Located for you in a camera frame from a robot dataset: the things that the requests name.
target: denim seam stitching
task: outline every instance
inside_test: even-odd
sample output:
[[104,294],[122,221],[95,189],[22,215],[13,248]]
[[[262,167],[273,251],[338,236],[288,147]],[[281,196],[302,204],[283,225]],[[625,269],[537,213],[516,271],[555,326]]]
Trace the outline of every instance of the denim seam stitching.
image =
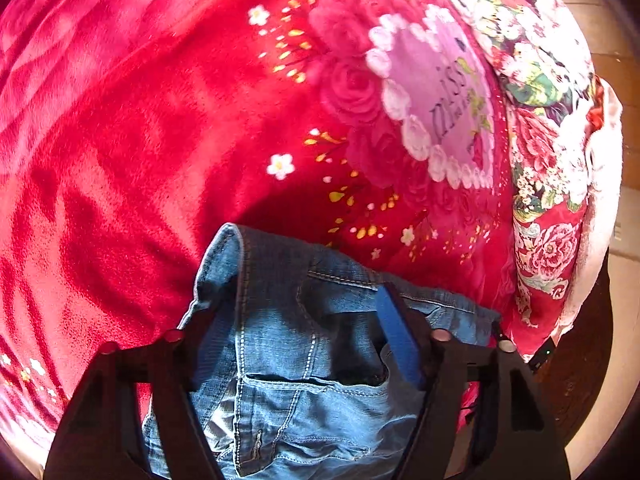
[[353,447],[357,447],[360,449],[368,449],[369,447],[359,446],[353,440],[349,440],[347,438],[331,438],[331,437],[307,437],[307,438],[296,438],[291,440],[290,442],[286,441],[288,444],[306,444],[307,442],[340,442],[342,444],[351,444]]
[[286,429],[286,427],[289,425],[292,417],[293,417],[293,410],[296,406],[296,404],[298,403],[298,398],[300,398],[300,390],[296,390],[295,393],[293,394],[293,398],[291,399],[291,403],[289,405],[289,411],[287,412],[287,416],[284,419],[284,422],[282,423],[282,425],[278,428],[278,432],[276,433],[275,438],[273,439],[273,443],[271,444],[271,460],[270,462],[273,462],[273,458],[276,455],[276,444],[278,443],[279,439],[282,437],[282,433],[284,432],[284,430]]
[[[368,288],[369,290],[378,290],[378,284],[375,283],[367,283],[367,282],[359,282],[357,280],[348,280],[347,278],[340,278],[338,276],[332,276],[330,274],[323,274],[322,272],[317,272],[316,270],[309,270],[308,275],[312,278],[317,278],[319,280],[327,280],[329,282],[341,283],[345,285],[356,285],[361,288]],[[474,314],[472,310],[467,310],[465,308],[461,308],[456,305],[441,303],[437,300],[425,300],[424,298],[416,298],[415,296],[411,296],[410,294],[406,294],[404,292],[400,293],[402,298],[406,300],[415,301],[417,303],[431,303],[437,306],[442,306],[445,308],[453,308],[455,310],[459,310],[460,312],[466,312],[468,314]]]
[[234,437],[236,439],[236,452],[234,453],[234,465],[238,468],[238,472],[241,476],[244,476],[242,465],[240,462],[240,420],[241,412],[240,405],[242,404],[242,386],[244,378],[244,322],[246,317],[246,302],[247,302],[247,289],[249,287],[249,265],[248,261],[251,255],[251,249],[249,243],[245,237],[242,237],[242,301],[240,306],[240,377],[238,378],[238,402],[236,402],[236,423],[234,424]]
[[385,393],[385,391],[380,391],[376,394],[361,394],[358,392],[346,392],[344,390],[341,390],[340,388],[336,388],[334,386],[327,386],[325,389],[325,391],[327,390],[331,390],[332,392],[337,392],[339,394],[345,394],[345,395],[353,395],[353,396],[357,396],[357,397],[378,397],[380,395],[383,395]]
[[[324,460],[326,458],[337,458],[338,460],[344,460],[345,462],[356,462],[356,460],[361,460],[366,456],[369,456],[371,454],[371,448],[367,447],[366,450],[360,448],[362,451],[358,454],[358,456],[354,457],[354,458],[344,458],[341,456],[338,456],[336,454],[330,453],[329,455],[324,456],[321,460]],[[313,465],[314,462],[304,462],[302,460],[296,460],[293,457],[290,456],[277,456],[274,458],[274,460],[287,460],[288,462],[295,462],[297,464],[303,464],[303,465]]]
[[226,456],[231,453],[234,450],[234,448],[232,446],[229,446],[227,449],[225,449],[222,453],[220,453],[218,455],[218,458],[216,459],[216,462],[218,460],[222,460],[223,458],[226,458]]
[[303,379],[308,379],[309,375],[307,374],[309,374],[313,369],[312,363],[316,357],[314,351],[316,350],[316,341],[318,340],[318,334],[316,333],[316,330],[314,330],[314,326],[316,325],[314,320],[306,311],[306,308],[302,304],[302,301],[300,301],[301,293],[302,293],[302,284],[298,287],[298,290],[296,291],[296,304],[300,309],[300,311],[302,312],[302,315],[305,317],[306,322],[308,322],[311,327],[311,346],[309,348],[309,354],[306,356],[306,367],[305,367],[305,373],[303,374]]

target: wooden surface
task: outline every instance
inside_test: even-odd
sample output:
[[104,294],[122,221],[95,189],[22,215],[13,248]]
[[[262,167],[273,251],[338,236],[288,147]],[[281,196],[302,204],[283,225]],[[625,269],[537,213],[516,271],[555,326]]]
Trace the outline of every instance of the wooden surface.
[[612,341],[613,316],[605,259],[574,328],[562,337],[553,357],[536,375],[565,444],[578,431],[598,397]]

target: blue denim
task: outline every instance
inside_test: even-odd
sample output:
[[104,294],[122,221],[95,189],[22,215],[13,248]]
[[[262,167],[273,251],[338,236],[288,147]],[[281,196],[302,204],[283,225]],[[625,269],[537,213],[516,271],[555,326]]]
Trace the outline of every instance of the blue denim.
[[[324,246],[222,226],[196,276],[193,312],[218,310],[191,394],[226,479],[387,479],[423,393],[400,375],[376,315],[393,282],[434,328],[486,345],[497,314],[443,290],[373,272]],[[143,433],[169,477],[152,411]]]

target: white flower print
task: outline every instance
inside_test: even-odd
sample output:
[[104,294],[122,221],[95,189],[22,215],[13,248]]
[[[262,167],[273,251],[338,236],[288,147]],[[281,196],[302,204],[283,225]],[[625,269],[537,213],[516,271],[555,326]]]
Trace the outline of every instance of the white flower print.
[[453,17],[451,11],[446,7],[437,7],[438,17],[442,23],[455,23],[456,20]]
[[491,55],[492,47],[494,46],[494,42],[491,41],[491,38],[484,34],[480,34],[478,31],[474,30],[474,37],[476,41],[480,44],[480,48],[484,50],[486,54]]
[[462,186],[465,189],[470,189],[474,184],[474,172],[471,170],[468,164],[463,164],[460,169],[460,179],[462,180]]
[[39,361],[36,361],[36,359],[29,359],[29,361],[31,362],[31,368],[36,370],[37,373],[40,375],[44,375],[46,373]]
[[551,188],[555,189],[560,186],[560,178],[556,174],[549,174],[546,176],[546,184]]
[[447,181],[453,189],[458,189],[460,180],[460,164],[456,158],[450,156],[447,162]]
[[380,76],[382,79],[389,77],[391,60],[384,50],[372,48],[367,51],[365,59],[367,66],[375,75]]
[[478,168],[474,168],[474,175],[472,177],[472,181],[474,184],[474,188],[480,189],[480,170]]
[[403,244],[409,247],[414,240],[415,240],[415,235],[414,235],[413,226],[410,225],[407,229],[402,229],[402,236],[400,238],[400,241]]
[[424,19],[422,20],[429,30],[436,29],[436,20],[438,19],[438,9],[440,7],[433,4],[427,5],[424,11]]
[[442,52],[442,46],[438,41],[438,31],[436,30],[435,26],[431,25],[427,18],[423,18],[422,22],[427,27],[427,30],[424,30],[420,26],[420,23],[412,23],[410,25],[410,28],[415,25],[415,27],[412,28],[412,33],[418,39],[418,41],[429,43],[429,46],[434,52]]
[[507,40],[517,40],[524,32],[522,26],[508,7],[499,7],[496,12],[496,19],[500,33]]
[[400,84],[393,79],[385,79],[382,85],[382,104],[389,118],[402,121],[409,115],[411,98]]
[[549,52],[553,51],[550,38],[545,36],[543,23],[533,10],[529,9],[529,7],[523,7],[515,16],[518,23],[522,25],[525,36],[533,45]]
[[424,31],[420,23],[410,23],[409,31],[415,36],[416,40],[427,43],[427,33]]
[[408,27],[409,23],[400,14],[383,14],[380,16],[380,25],[391,34]]
[[529,184],[522,186],[518,192],[518,194],[523,198],[526,198],[527,196],[531,196],[534,193],[535,192],[533,191],[533,187],[531,187]]
[[415,115],[402,122],[402,145],[415,160],[427,160],[431,152],[431,134]]
[[258,25],[264,27],[267,24],[267,19],[270,13],[262,5],[258,5],[249,10],[249,25]]
[[271,164],[267,167],[267,173],[275,176],[278,180],[284,180],[288,174],[293,173],[296,169],[292,162],[293,157],[289,153],[271,155]]
[[373,27],[369,31],[369,39],[374,46],[386,52],[394,47],[394,35],[384,27]]
[[436,182],[442,182],[447,176],[447,154],[439,144],[431,149],[429,175]]
[[558,139],[554,146],[561,173],[560,175],[548,175],[546,178],[549,186],[552,185],[552,182],[556,186],[562,185],[566,190],[565,193],[569,194],[570,200],[574,204],[580,204],[584,201],[590,180],[584,152],[580,149],[581,143],[575,140],[578,132],[584,138],[584,131],[588,124],[587,112],[590,107],[590,101],[580,99],[575,112],[562,120]]

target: pink rose print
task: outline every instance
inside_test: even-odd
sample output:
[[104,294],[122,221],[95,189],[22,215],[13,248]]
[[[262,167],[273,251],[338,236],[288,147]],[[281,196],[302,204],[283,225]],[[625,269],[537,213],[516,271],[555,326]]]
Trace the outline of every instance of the pink rose print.
[[517,108],[515,117],[516,142],[524,158],[524,166],[533,168],[537,173],[546,174],[546,170],[556,166],[554,139],[558,137],[558,132],[549,121],[530,110]]
[[420,12],[416,6],[412,5],[406,0],[390,0],[391,5],[394,8],[394,12],[397,12],[406,19],[408,22],[420,22],[423,17],[423,13]]
[[550,280],[558,278],[575,256],[577,228],[571,224],[553,225],[533,241],[529,269]]
[[[436,183],[447,192],[487,186],[477,166],[487,166],[489,142],[480,138],[484,131],[478,139],[469,133],[478,130],[473,113],[492,113],[487,90],[472,76],[482,67],[460,26],[448,10],[426,7],[319,0],[308,21],[325,48],[305,70],[322,106],[351,127],[350,165],[418,211],[433,202]],[[426,88],[426,80],[433,85]],[[465,198],[459,214],[454,204],[447,224],[460,223],[460,215],[471,221],[475,206]]]
[[391,0],[347,0],[347,4],[370,27],[380,24],[380,16],[394,13]]
[[398,193],[409,207],[415,210],[426,208],[433,199],[427,165],[411,156],[404,157],[401,178],[398,181]]
[[370,183],[385,188],[402,182],[399,177],[406,152],[399,127],[385,114],[380,114],[372,126],[353,128],[347,138],[347,160]]
[[320,85],[324,108],[344,124],[371,124],[382,111],[382,82],[364,60],[326,54],[308,71],[308,77]]
[[473,189],[461,189],[458,197],[458,218],[463,226],[478,222],[480,195]]
[[338,57],[359,57],[371,48],[368,30],[337,0],[318,0],[309,12],[309,25]]

